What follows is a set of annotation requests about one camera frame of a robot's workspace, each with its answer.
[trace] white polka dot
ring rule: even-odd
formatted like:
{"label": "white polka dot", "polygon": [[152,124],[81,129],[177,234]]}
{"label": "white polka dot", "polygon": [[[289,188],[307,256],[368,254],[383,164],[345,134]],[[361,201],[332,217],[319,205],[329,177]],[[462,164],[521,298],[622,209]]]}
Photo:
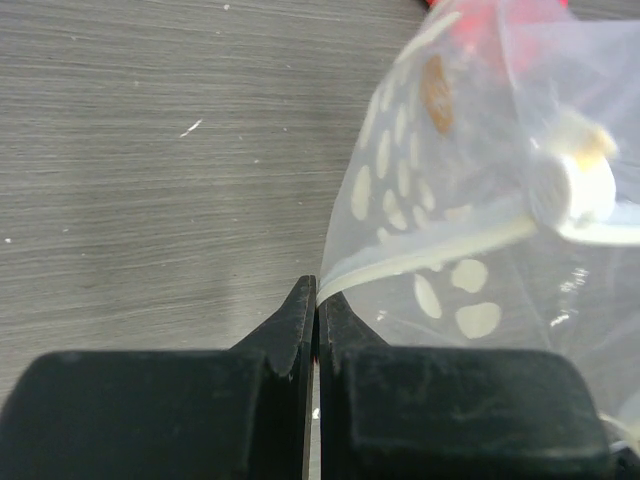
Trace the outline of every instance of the white polka dot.
{"label": "white polka dot", "polygon": [[391,234],[384,227],[378,228],[378,230],[376,230],[376,235],[378,236],[378,240],[380,241],[380,243],[382,243],[383,245],[387,243],[389,238],[391,238]]}
{"label": "white polka dot", "polygon": [[415,275],[413,280],[413,293],[416,296],[418,305],[425,314],[431,318],[442,317],[442,307],[429,280],[422,275]]}
{"label": "white polka dot", "polygon": [[409,121],[414,122],[420,109],[420,86],[415,84],[409,92]]}
{"label": "white polka dot", "polygon": [[391,132],[385,130],[380,137],[378,144],[378,154],[376,156],[376,174],[378,178],[384,178],[389,169],[389,159],[391,158]]}
{"label": "white polka dot", "polygon": [[487,282],[488,276],[489,271],[484,263],[467,258],[458,263],[451,272],[451,285],[469,293],[478,293]]}
{"label": "white polka dot", "polygon": [[398,200],[396,199],[396,195],[392,190],[387,190],[382,199],[382,209],[384,213],[387,214],[387,218],[389,219],[389,223],[393,225],[398,230],[406,230],[407,229],[407,220],[404,218],[404,215],[400,211],[400,207],[398,206]]}
{"label": "white polka dot", "polygon": [[436,208],[436,199],[433,196],[431,187],[422,178],[418,180],[418,190],[420,191],[420,201],[422,202],[422,205],[424,205],[424,208],[428,211],[432,211]]}
{"label": "white polka dot", "polygon": [[401,197],[407,197],[411,191],[411,172],[406,160],[398,162],[398,193]]}
{"label": "white polka dot", "polygon": [[364,220],[369,214],[369,198],[371,197],[371,173],[369,165],[363,166],[351,192],[351,213],[358,220]]}
{"label": "white polka dot", "polygon": [[360,130],[360,140],[358,140],[358,145],[360,146],[360,148],[366,147],[369,143],[369,139],[371,138],[371,130],[378,114],[379,107],[380,89],[377,89],[371,97],[369,108],[367,109],[367,116],[365,117],[364,123],[362,124],[362,129]]}
{"label": "white polka dot", "polygon": [[426,230],[429,228],[429,216],[420,205],[413,206],[413,219],[420,230]]}
{"label": "white polka dot", "polygon": [[456,322],[465,337],[482,338],[493,332],[502,317],[502,310],[495,303],[479,303],[462,307],[456,312]]}
{"label": "white polka dot", "polygon": [[389,76],[387,80],[387,84],[384,86],[384,90],[382,91],[382,98],[380,99],[380,110],[386,112],[389,110],[391,106],[391,102],[393,101],[393,94],[396,89],[396,79],[393,75]]}
{"label": "white polka dot", "polygon": [[393,131],[394,139],[396,141],[396,145],[400,145],[402,140],[404,139],[404,132],[407,129],[407,107],[404,105],[400,105],[398,108],[398,115],[396,115],[396,126]]}
{"label": "white polka dot", "polygon": [[462,220],[471,213],[473,207],[471,205],[463,205],[462,207],[447,208],[444,211],[444,218],[447,220]]}
{"label": "white polka dot", "polygon": [[417,132],[413,132],[409,139],[409,164],[415,170],[420,168],[420,140]]}

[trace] white speck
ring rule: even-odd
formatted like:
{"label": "white speck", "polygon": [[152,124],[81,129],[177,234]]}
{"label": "white speck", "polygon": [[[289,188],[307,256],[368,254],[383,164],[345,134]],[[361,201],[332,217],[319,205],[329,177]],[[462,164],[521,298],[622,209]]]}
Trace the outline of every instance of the white speck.
{"label": "white speck", "polygon": [[462,260],[451,272],[451,285],[469,293],[478,293],[487,282],[489,271],[484,263],[470,258]]}
{"label": "white speck", "polygon": [[425,213],[420,205],[413,206],[413,220],[420,230],[429,228],[429,216]]}
{"label": "white speck", "polygon": [[371,173],[369,165],[364,165],[356,175],[351,192],[351,213],[358,220],[364,220],[369,214],[371,197]]}
{"label": "white speck", "polygon": [[378,240],[382,244],[384,244],[387,240],[389,240],[389,238],[391,238],[391,234],[384,227],[379,227],[378,230],[376,230],[376,235],[378,236]]}
{"label": "white speck", "polygon": [[198,128],[198,125],[200,125],[201,123],[202,123],[202,119],[198,120],[196,123],[191,125],[189,128],[187,128],[186,132],[184,132],[182,135],[180,135],[180,138],[186,137],[187,135],[189,135],[189,133],[194,131],[196,128]]}
{"label": "white speck", "polygon": [[442,307],[433,291],[429,280],[422,275],[415,275],[413,279],[413,293],[422,311],[431,318],[442,317]]}
{"label": "white speck", "polygon": [[385,130],[380,137],[378,144],[378,153],[376,155],[376,174],[378,178],[384,178],[389,168],[389,159],[391,158],[391,132]]}
{"label": "white speck", "polygon": [[433,191],[429,184],[424,180],[418,180],[418,189],[420,190],[420,196],[422,197],[422,205],[429,212],[431,212],[434,208],[436,208],[436,199],[433,196]]}
{"label": "white speck", "polygon": [[407,197],[411,191],[411,172],[405,160],[398,162],[398,193],[401,197]]}
{"label": "white speck", "polygon": [[398,115],[396,116],[396,128],[394,130],[394,139],[397,145],[402,145],[402,139],[404,138],[404,132],[407,127],[407,108],[404,104],[398,108]]}
{"label": "white speck", "polygon": [[382,209],[387,214],[389,223],[398,230],[407,229],[407,220],[404,218],[400,206],[398,205],[398,199],[392,190],[387,190],[382,198]]}
{"label": "white speck", "polygon": [[495,303],[479,303],[462,307],[456,312],[456,323],[465,337],[482,338],[493,332],[502,317],[502,310]]}

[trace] wood grain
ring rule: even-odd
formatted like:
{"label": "wood grain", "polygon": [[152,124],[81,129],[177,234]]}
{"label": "wood grain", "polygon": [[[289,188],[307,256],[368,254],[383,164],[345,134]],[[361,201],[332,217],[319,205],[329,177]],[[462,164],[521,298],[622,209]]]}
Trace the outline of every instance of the wood grain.
{"label": "wood grain", "polygon": [[422,14],[1,2],[0,399],[50,350],[226,348],[317,273],[369,96]]}

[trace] red object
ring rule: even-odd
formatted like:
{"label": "red object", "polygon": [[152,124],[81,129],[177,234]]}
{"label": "red object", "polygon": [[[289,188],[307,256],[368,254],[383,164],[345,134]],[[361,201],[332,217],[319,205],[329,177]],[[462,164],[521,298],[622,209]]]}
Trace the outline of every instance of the red object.
{"label": "red object", "polygon": [[[429,6],[439,0],[426,0]],[[569,0],[558,0],[563,6],[568,6]],[[505,15],[510,24],[528,24],[544,21],[541,13],[535,8],[533,0],[523,0],[518,8],[510,8]],[[492,66],[494,71],[502,72],[504,80],[508,80],[508,73],[504,64],[503,48],[500,39],[495,35],[487,35],[487,24],[495,21],[495,4],[479,0],[467,0],[456,4],[456,10],[462,13],[462,18],[452,27],[452,34],[458,46],[465,51],[475,52]],[[512,56],[509,59],[513,72],[526,71],[532,60],[540,52],[540,44],[536,39],[520,35],[514,42]]]}

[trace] transparent plastic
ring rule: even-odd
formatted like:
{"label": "transparent plastic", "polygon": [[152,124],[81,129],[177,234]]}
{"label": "transparent plastic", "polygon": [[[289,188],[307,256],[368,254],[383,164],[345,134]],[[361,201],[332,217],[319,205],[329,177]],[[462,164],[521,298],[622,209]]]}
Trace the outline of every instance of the transparent plastic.
{"label": "transparent plastic", "polygon": [[640,22],[441,0],[374,92],[318,301],[393,344],[546,349],[640,439]]}

